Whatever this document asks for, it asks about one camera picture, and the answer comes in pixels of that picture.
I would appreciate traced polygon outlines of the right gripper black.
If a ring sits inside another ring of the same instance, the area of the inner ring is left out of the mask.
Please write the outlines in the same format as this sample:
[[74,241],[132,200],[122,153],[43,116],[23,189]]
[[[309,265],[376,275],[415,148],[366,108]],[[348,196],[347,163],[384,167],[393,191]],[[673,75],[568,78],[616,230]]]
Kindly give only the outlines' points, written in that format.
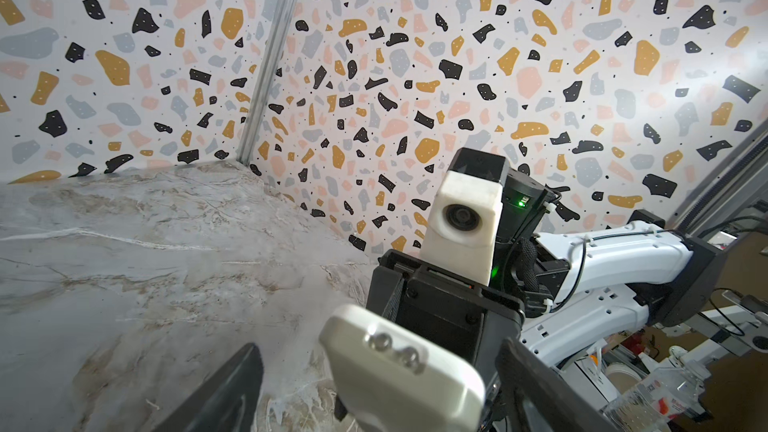
[[395,249],[378,259],[366,309],[459,356],[486,384],[502,341],[517,338],[524,320],[518,298]]

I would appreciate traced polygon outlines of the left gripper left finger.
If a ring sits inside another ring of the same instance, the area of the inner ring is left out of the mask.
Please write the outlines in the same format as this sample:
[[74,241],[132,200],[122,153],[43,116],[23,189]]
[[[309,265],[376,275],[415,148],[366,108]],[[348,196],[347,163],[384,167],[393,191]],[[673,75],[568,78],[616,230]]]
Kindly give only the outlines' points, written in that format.
[[259,348],[246,343],[154,431],[251,431],[263,375]]

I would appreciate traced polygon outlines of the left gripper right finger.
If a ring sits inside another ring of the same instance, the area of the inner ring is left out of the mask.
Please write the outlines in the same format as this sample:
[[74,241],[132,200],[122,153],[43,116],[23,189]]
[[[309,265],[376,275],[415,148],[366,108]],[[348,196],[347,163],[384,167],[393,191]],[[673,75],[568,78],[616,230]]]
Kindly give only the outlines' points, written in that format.
[[508,419],[531,431],[528,400],[552,431],[617,431],[519,340],[505,338],[495,359]]

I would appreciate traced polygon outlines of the white remote control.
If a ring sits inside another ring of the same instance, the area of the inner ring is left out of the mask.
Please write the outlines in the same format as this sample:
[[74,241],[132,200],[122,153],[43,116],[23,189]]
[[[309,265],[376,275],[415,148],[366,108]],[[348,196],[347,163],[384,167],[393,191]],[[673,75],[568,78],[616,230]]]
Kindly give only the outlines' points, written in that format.
[[485,384],[459,356],[367,309],[337,308],[319,335],[337,397],[363,431],[475,431]]

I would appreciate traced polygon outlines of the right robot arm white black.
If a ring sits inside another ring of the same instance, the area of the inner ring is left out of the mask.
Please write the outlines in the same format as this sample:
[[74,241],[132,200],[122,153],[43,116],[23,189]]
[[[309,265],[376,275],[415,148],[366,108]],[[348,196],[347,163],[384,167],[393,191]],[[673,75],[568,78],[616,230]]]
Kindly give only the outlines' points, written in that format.
[[491,383],[507,337],[555,366],[610,335],[688,321],[711,297],[725,262],[722,250],[641,210],[617,229],[503,234],[487,284],[390,250],[374,270],[366,306]]

